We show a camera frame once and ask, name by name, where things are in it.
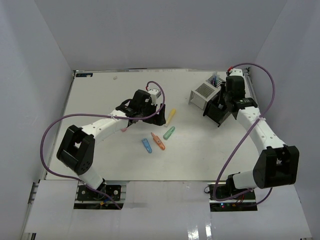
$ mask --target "green marker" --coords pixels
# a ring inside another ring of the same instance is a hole
[[[165,140],[167,140],[168,138],[170,138],[170,136],[171,136],[171,134],[175,131],[175,127],[174,126],[172,126],[172,127],[170,127],[170,129],[163,135],[163,138],[165,139]]]

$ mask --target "blue marker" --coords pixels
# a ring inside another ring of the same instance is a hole
[[[152,148],[148,142],[148,139],[146,139],[146,138],[142,139],[142,143],[143,143],[145,149],[148,151],[148,153],[152,153]]]

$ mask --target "white table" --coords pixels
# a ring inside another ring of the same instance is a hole
[[[219,72],[224,78],[225,72]],[[118,131],[95,147],[93,166],[110,181],[214,181],[228,156],[246,133],[232,117],[218,128],[203,111],[188,104],[191,89],[212,75],[212,71],[185,69],[141,70],[137,72],[94,72],[92,77],[76,77],[72,84],[65,115],[74,113],[106,114],[144,89],[150,80],[158,82],[166,96],[166,116],[172,108],[176,114],[170,126],[175,132],[164,140],[161,150],[150,132],[159,137],[168,130],[138,122],[126,132]],[[78,127],[98,120],[96,117],[71,117],[62,121],[54,147],[50,169],[64,175],[75,174],[57,158],[57,150],[70,125]],[[148,138],[153,152],[147,153],[141,140]],[[229,174],[253,169],[257,149],[248,138],[226,169]],[[46,179],[59,179],[48,174]]]

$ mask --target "yellow marker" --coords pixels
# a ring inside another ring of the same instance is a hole
[[[165,125],[166,127],[169,126],[169,123],[171,122],[171,119],[173,118],[173,116],[176,114],[176,109],[173,108],[168,116],[168,119],[165,121]]]
[[[156,144],[162,149],[165,150],[166,146],[163,144],[163,142],[160,140],[158,136],[156,136],[154,133],[151,133],[151,136],[153,137],[153,140],[155,141]]]

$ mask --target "wall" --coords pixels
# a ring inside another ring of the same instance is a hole
[[[267,120],[288,145],[300,151],[295,187],[316,240],[320,240],[319,29],[320,2],[290,0],[256,59],[270,70],[276,83],[276,98]],[[253,71],[252,79],[264,109],[271,96],[270,81],[258,70]]]
[[[0,0],[0,53],[0,239],[16,240],[43,169],[41,136],[62,113],[72,71],[33,0]]]
[[[35,0],[73,70],[254,61],[287,0]]]

